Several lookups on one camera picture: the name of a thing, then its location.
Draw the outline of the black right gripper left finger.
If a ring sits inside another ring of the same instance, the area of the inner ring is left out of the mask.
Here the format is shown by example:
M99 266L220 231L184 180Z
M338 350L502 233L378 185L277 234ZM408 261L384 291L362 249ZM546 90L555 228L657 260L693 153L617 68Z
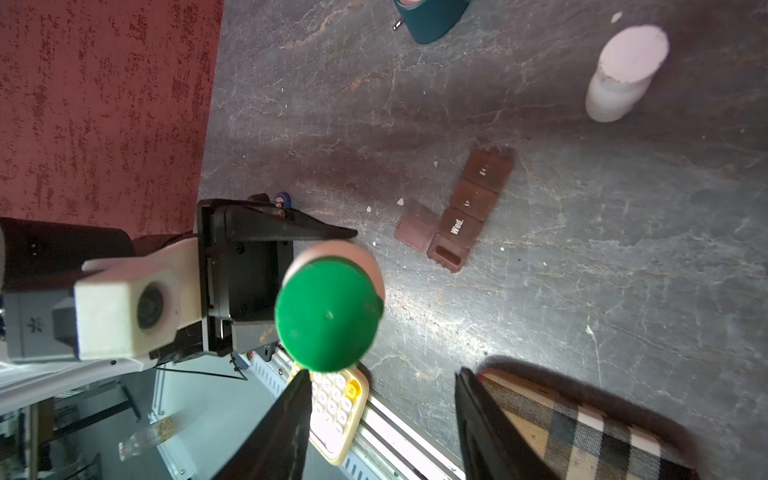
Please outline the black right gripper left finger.
M214 479L301 479L311 400L310 374L300 370Z

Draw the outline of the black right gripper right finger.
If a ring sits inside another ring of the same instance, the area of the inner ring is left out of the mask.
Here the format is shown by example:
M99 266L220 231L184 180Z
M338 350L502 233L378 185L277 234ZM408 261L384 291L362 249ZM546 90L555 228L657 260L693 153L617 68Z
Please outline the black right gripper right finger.
M529 445L485 388L495 376L552 403L559 395L522 375L490 367L475 373L467 367L455 375L455 411L464 472L468 479L556 479L558 475Z

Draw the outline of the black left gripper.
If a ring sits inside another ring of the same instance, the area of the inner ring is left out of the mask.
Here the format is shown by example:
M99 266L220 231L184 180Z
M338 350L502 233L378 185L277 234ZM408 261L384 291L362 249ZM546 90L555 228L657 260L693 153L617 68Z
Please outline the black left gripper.
M299 210L278 208L266 194L207 199L196 215L201 281L201 350L219 357L278 345L274 307L294 258L290 241L347 240L358 231Z

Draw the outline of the green capped pill bottle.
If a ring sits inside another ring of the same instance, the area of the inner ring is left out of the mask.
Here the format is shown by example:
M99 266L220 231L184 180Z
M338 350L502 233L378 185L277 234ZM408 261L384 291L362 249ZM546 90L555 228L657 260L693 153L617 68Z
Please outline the green capped pill bottle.
M385 300L383 275L366 248L347 240L314 244L292 261L277 295L280 342L313 372L354 367L374 343Z

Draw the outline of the brown weekly pill organizer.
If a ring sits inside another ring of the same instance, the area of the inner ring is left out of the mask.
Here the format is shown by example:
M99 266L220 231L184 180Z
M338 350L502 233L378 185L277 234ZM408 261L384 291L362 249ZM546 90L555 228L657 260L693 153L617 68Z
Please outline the brown weekly pill organizer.
M440 215L412 202L398 220L394 238L451 273L466 264L485 222L514 167L514 151L500 147L473 150L448 207Z

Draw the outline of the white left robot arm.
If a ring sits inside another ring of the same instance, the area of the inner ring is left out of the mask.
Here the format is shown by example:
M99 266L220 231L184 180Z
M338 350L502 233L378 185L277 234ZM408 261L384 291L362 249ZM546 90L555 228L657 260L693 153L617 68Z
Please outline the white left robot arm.
M298 241L349 240L264 194L198 204L196 227L1 221L1 410L203 355L278 340L274 308Z

